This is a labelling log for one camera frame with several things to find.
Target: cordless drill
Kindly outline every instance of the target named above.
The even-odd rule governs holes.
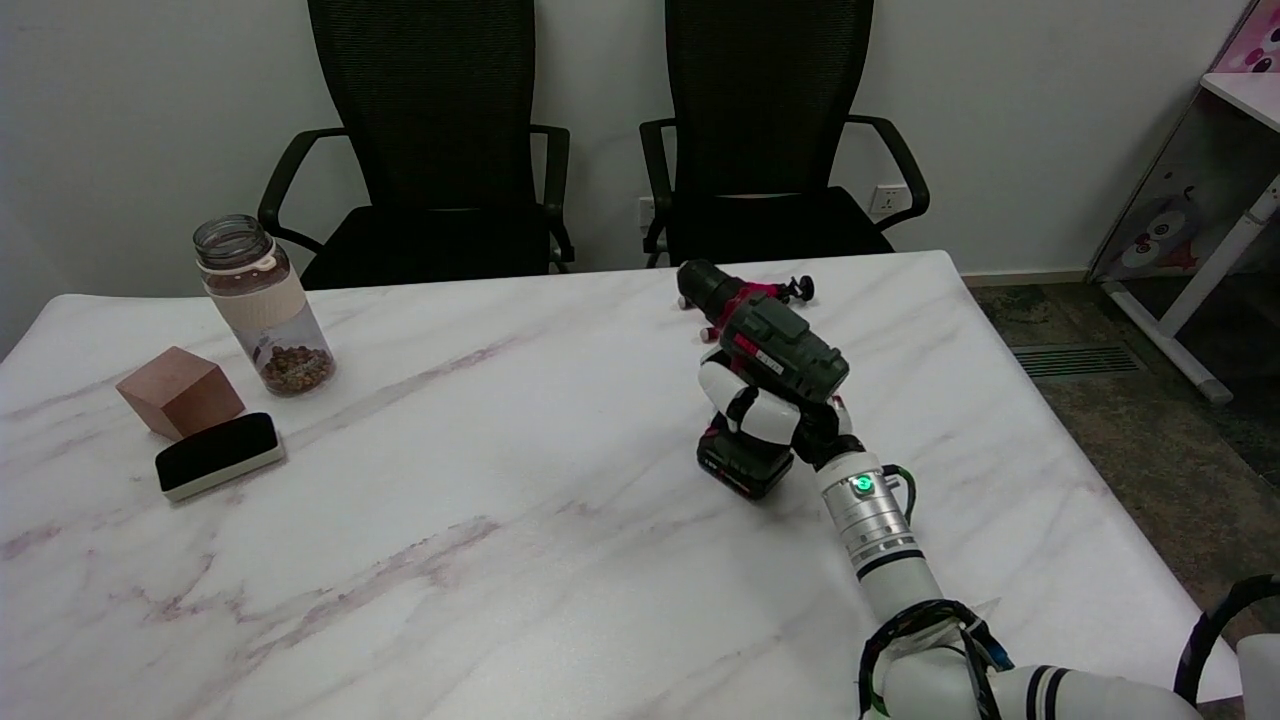
[[[849,363],[768,291],[776,286],[745,282],[705,260],[685,263],[676,282],[680,295],[717,331],[719,350],[709,361],[726,365],[750,386],[716,414],[698,442],[698,462],[739,495],[763,498],[794,457],[790,438],[785,445],[772,443],[733,432],[755,401],[755,388],[795,405],[806,416],[824,418],[831,414],[828,401],[849,375]]]

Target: glass jar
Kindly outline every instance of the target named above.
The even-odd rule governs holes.
[[[227,215],[200,225],[193,240],[205,292],[266,389],[302,395],[329,379],[329,343],[275,238],[255,218]]]

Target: white marble surface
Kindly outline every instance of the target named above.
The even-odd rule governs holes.
[[[1165,684],[1197,610],[945,254],[814,275],[842,395],[920,482],[943,588],[1015,662]],[[211,302],[64,296],[0,366],[8,720],[851,717],[873,629],[794,470],[705,477],[671,270],[316,293],[340,365],[271,398]],[[269,411],[284,465],[172,507],[113,386],[169,345]],[[1203,698],[1239,692],[1220,647]]]

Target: drill label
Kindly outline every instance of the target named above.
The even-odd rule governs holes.
[[[774,360],[773,357],[765,355],[764,351],[756,347],[754,342],[746,340],[746,336],[739,333],[733,336],[733,342],[737,343],[739,347],[745,350],[751,357],[759,360],[765,368],[773,370],[780,375],[782,374],[782,365],[780,365],[778,361]]]

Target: brown cube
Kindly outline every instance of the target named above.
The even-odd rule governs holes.
[[[170,347],[115,386],[152,430],[182,439],[225,423],[244,402],[215,363]]]

